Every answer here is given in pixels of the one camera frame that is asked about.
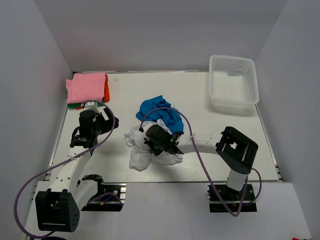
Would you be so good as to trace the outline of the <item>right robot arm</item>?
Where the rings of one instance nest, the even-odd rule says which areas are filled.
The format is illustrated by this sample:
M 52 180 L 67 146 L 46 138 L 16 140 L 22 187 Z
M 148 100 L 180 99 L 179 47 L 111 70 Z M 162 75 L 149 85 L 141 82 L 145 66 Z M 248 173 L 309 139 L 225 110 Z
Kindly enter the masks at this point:
M 144 143 L 155 156 L 163 152 L 171 155 L 206 153 L 219 155 L 230 168 L 226 195 L 236 200 L 244 193 L 245 179 L 251 173 L 258 144 L 234 127 L 227 126 L 221 133 L 183 136 L 183 132 L 169 133 L 158 124 L 140 127 Z

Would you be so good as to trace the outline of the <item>orange folded t-shirt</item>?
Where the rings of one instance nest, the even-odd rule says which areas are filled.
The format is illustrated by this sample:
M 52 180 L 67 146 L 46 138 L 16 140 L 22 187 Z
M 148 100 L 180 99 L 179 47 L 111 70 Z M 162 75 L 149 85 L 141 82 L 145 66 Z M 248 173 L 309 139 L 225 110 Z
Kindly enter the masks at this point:
M 105 74 L 105 85 L 104 85 L 104 98 L 103 98 L 103 103 L 107 103 L 110 101 L 110 90 L 109 90 L 109 84 L 108 84 L 108 75 Z M 76 110 L 81 110 L 83 107 L 79 103 L 76 108 Z

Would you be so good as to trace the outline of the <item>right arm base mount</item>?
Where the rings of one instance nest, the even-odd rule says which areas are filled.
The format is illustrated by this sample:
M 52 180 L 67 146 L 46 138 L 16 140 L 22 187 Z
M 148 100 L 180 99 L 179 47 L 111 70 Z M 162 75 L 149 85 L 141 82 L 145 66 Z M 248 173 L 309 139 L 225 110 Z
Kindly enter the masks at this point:
M 225 209 L 225 207 L 217 197 L 216 193 L 214 192 L 212 186 L 209 184 L 207 187 L 209 211 L 211 213 L 228 213 L 228 211 Z M 242 188 L 241 191 L 235 191 L 227 187 L 225 184 L 215 184 L 215 187 L 217 188 L 218 193 L 224 200 L 225 204 L 229 207 L 229 209 L 233 213 L 236 213 L 240 205 L 240 200 L 242 198 L 244 188 Z M 252 184 L 247 184 L 241 207 L 242 213 L 257 212 L 255 197 L 256 196 Z

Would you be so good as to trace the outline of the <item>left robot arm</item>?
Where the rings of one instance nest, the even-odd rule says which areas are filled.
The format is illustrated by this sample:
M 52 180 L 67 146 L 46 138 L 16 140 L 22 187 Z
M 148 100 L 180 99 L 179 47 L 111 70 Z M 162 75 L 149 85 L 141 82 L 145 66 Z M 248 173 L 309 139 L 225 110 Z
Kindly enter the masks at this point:
M 105 196 L 103 178 L 97 174 L 81 176 L 84 167 L 98 146 L 98 136 L 119 126 L 119 120 L 104 108 L 108 119 L 98 110 L 83 110 L 79 114 L 79 126 L 71 135 L 70 162 L 62 168 L 47 190 L 35 197 L 37 225 L 41 231 L 74 232 L 80 220 L 80 211 L 90 200 Z

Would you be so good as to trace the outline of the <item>pink folded t-shirt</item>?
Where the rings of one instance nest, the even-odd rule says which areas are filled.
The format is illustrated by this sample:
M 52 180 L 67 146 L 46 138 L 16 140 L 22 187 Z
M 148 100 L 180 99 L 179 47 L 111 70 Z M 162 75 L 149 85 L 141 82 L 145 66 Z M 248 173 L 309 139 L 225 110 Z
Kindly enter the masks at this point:
M 104 72 L 75 73 L 67 79 L 67 104 L 83 103 L 88 100 L 101 101 L 105 96 L 106 76 Z

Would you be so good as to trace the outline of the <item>white plastic basket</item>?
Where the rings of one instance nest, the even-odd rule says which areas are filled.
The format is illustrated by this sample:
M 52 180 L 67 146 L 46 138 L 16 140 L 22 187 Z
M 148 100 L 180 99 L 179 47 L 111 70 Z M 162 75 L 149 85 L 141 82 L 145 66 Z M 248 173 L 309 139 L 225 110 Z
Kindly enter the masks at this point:
M 212 55 L 209 59 L 207 106 L 217 113 L 253 116 L 260 100 L 253 60 Z

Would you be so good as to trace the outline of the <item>green folded t-shirt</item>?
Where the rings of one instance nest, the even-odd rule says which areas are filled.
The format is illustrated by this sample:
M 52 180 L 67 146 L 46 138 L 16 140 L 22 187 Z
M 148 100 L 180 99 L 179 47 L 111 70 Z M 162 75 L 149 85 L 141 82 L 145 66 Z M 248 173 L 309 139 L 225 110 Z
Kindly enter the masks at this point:
M 80 102 L 79 103 L 69 103 L 67 105 L 67 107 L 69 109 L 75 109 L 78 104 L 80 104 L 80 106 L 83 108 L 89 107 L 89 106 L 102 107 L 104 105 L 103 101 L 88 100 L 88 101 L 81 102 L 81 103 Z

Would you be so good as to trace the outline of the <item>white t-shirt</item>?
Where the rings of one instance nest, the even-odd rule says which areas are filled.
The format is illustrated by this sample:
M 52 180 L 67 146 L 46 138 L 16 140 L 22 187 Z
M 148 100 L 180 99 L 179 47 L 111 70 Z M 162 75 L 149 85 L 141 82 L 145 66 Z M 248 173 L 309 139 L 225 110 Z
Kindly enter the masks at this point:
M 171 134 L 171 131 L 161 119 L 158 119 L 157 122 L 144 121 L 142 127 L 146 132 L 146 130 L 153 125 L 160 126 L 166 132 Z M 180 164 L 183 161 L 183 156 L 181 154 L 172 155 L 165 151 L 163 151 L 160 155 L 155 156 L 151 152 L 150 147 L 145 144 L 145 132 L 140 132 L 139 126 L 137 125 L 131 127 L 124 133 L 125 142 L 127 146 L 131 148 L 129 159 L 130 169 L 135 169 L 141 172 L 146 170 L 151 162 L 164 166 L 172 166 L 175 164 Z

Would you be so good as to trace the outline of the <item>blue t-shirt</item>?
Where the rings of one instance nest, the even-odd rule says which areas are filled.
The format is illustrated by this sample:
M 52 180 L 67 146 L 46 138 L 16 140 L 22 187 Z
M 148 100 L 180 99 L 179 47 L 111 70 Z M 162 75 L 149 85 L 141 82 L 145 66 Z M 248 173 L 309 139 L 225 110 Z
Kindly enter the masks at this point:
M 159 119 L 161 119 L 172 133 L 183 132 L 184 124 L 180 114 L 175 110 L 170 110 L 167 108 L 171 109 L 171 104 L 167 102 L 162 95 L 159 95 L 154 98 L 143 101 L 139 107 L 139 111 L 136 113 L 135 116 L 138 120 L 142 121 L 146 114 L 148 114 L 150 111 L 154 109 L 158 109 L 148 114 L 144 120 L 157 122 Z

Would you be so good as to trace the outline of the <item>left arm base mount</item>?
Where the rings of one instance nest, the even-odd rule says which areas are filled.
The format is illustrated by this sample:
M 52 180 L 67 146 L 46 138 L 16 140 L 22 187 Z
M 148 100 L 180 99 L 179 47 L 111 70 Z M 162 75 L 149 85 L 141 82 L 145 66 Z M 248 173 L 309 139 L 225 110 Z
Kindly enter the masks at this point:
M 126 198 L 125 183 L 103 182 L 90 202 L 82 208 L 84 212 L 120 212 Z

